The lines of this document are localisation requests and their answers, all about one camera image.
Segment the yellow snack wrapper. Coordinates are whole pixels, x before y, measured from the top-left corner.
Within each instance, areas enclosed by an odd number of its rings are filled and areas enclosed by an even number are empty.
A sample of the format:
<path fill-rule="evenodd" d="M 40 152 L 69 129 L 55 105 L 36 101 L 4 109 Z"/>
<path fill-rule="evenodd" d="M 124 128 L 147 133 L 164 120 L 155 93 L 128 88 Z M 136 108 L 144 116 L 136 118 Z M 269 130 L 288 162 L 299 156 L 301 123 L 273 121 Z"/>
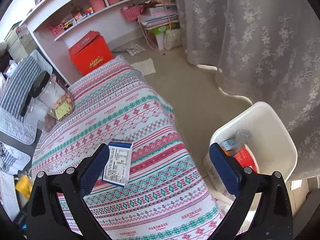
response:
<path fill-rule="evenodd" d="M 20 176 L 20 179 L 15 185 L 15 189 L 19 193 L 21 193 L 26 198 L 26 200 L 30 199 L 32 187 L 33 186 L 31 184 L 29 177 L 24 174 Z"/>

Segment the clear crushed plastic bottle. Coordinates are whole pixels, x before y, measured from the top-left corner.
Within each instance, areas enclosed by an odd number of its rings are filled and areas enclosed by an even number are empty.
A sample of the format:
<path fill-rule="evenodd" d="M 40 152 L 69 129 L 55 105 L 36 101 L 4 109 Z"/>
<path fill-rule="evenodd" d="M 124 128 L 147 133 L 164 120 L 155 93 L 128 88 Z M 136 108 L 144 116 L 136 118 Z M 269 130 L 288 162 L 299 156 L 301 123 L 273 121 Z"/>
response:
<path fill-rule="evenodd" d="M 233 137 L 221 142 L 219 146 L 228 156 L 235 156 L 245 145 L 248 144 L 251 133 L 247 129 L 237 130 Z"/>

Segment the blue white small packet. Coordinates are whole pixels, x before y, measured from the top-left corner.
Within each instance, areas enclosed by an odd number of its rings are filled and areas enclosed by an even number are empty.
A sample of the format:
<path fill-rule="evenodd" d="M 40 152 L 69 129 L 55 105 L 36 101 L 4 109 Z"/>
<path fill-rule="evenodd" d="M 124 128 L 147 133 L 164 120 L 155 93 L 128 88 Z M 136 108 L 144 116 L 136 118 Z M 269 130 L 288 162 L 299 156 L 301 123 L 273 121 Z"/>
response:
<path fill-rule="evenodd" d="M 113 140 L 109 142 L 109 160 L 105 165 L 102 181 L 125 187 L 129 182 L 133 141 Z"/>

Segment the white trash bin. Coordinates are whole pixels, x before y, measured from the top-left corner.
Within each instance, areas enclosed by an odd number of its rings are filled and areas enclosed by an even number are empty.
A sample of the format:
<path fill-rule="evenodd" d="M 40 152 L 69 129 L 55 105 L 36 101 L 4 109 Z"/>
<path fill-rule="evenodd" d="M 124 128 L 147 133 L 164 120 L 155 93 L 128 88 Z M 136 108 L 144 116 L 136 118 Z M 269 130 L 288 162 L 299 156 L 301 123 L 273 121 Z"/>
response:
<path fill-rule="evenodd" d="M 287 129 L 273 108 L 265 102 L 257 102 L 247 110 L 217 129 L 210 144 L 231 139 L 240 130 L 251 134 L 248 148 L 255 157 L 261 174 L 281 173 L 288 181 L 297 164 L 297 149 Z"/>

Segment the grey sofa with striped cover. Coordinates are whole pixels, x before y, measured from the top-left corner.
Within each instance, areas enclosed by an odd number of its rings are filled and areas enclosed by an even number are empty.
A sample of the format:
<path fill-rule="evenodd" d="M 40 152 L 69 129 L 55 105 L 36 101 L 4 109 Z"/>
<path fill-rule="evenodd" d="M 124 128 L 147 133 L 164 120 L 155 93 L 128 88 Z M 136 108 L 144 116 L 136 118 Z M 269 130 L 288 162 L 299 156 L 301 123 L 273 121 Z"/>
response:
<path fill-rule="evenodd" d="M 1 171 L 16 175 L 30 167 L 41 136 L 36 125 L 20 116 L 31 85 L 42 72 L 53 73 L 52 66 L 34 50 L 16 68 L 1 93 Z"/>

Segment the patterned striped tablecloth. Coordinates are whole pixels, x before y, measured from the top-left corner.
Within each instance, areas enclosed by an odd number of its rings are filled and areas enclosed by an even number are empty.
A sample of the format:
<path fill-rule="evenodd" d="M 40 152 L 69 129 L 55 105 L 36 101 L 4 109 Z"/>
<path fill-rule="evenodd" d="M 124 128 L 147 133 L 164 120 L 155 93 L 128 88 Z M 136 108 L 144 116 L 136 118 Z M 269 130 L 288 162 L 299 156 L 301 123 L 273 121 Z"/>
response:
<path fill-rule="evenodd" d="M 75 109 L 41 135 L 31 173 L 60 174 L 111 140 L 132 141 L 129 182 L 85 197 L 112 239 L 207 239 L 223 219 L 172 107 L 121 56 L 71 86 Z"/>

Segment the black-lid jar with snacks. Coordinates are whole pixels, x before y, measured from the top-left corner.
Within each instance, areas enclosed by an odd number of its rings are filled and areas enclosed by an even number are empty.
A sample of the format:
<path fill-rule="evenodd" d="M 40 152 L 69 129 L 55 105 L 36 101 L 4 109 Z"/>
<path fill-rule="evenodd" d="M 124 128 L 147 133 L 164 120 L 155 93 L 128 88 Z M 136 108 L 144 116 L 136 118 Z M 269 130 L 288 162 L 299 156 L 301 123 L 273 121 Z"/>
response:
<path fill-rule="evenodd" d="M 71 92 L 62 86 L 54 75 L 43 71 L 33 82 L 29 90 L 35 103 L 45 109 L 56 120 L 62 120 L 74 110 Z"/>

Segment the red cardboard box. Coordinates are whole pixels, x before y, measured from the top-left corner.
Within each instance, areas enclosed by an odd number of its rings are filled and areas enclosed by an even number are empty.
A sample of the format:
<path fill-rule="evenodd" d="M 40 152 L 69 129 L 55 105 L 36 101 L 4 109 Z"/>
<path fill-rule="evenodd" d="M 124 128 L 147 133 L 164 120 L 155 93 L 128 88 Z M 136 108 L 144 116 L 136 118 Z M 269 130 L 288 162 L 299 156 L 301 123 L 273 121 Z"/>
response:
<path fill-rule="evenodd" d="M 114 59 L 107 43 L 98 31 L 89 31 L 68 50 L 71 61 L 85 76 Z"/>

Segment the grey floral lace curtain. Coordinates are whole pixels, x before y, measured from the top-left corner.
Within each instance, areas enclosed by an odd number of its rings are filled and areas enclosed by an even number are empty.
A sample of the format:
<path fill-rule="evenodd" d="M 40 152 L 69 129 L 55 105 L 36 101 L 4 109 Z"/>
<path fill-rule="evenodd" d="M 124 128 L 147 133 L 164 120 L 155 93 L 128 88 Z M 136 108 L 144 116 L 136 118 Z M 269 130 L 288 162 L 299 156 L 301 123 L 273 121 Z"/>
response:
<path fill-rule="evenodd" d="M 291 179 L 319 175 L 319 0 L 176 0 L 183 48 L 230 95 L 268 103 L 297 148 Z"/>

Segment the white paper on floor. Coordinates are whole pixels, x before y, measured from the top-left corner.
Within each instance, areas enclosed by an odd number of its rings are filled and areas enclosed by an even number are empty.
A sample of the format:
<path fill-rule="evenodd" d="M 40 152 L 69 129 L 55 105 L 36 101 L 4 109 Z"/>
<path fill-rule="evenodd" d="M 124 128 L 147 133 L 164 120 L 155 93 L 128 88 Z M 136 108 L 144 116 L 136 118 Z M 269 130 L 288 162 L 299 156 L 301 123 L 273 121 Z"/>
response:
<path fill-rule="evenodd" d="M 143 76 L 147 76 L 156 72 L 153 64 L 153 60 L 151 58 L 148 58 L 147 60 L 144 60 L 144 61 L 133 63 L 131 64 L 131 66 L 135 70 L 141 72 Z"/>

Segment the white bookshelf unit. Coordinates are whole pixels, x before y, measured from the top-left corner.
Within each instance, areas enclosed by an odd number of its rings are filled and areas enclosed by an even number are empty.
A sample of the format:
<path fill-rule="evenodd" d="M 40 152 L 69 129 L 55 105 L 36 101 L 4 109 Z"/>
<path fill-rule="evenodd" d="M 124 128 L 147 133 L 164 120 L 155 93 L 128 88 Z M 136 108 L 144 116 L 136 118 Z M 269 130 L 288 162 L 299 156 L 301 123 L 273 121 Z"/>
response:
<path fill-rule="evenodd" d="M 110 49 L 143 36 L 139 24 L 121 10 L 146 0 L 42 0 L 22 21 L 49 63 L 69 84 L 82 75 L 69 49 L 89 31 L 97 31 Z"/>

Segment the pink basket lower shelf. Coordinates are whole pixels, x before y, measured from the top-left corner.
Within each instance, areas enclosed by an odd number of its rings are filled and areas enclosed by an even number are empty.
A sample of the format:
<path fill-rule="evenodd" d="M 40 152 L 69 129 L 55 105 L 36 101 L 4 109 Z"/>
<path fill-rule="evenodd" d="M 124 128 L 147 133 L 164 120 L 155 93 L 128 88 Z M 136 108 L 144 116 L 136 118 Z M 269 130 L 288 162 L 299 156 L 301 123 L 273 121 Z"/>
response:
<path fill-rule="evenodd" d="M 125 8 L 123 7 L 120 12 L 126 21 L 135 21 L 138 19 L 139 15 L 143 10 L 143 5 L 136 5 L 132 7 Z"/>

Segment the stack of papers and books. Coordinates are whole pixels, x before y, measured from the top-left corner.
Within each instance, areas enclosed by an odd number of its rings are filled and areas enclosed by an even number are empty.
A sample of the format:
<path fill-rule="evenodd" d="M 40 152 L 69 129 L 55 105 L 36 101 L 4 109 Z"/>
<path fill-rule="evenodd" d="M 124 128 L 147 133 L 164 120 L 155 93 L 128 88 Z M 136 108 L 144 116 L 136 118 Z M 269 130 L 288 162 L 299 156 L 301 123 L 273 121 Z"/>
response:
<path fill-rule="evenodd" d="M 138 23 L 146 29 L 178 21 L 175 0 L 147 0 L 143 3 Z"/>

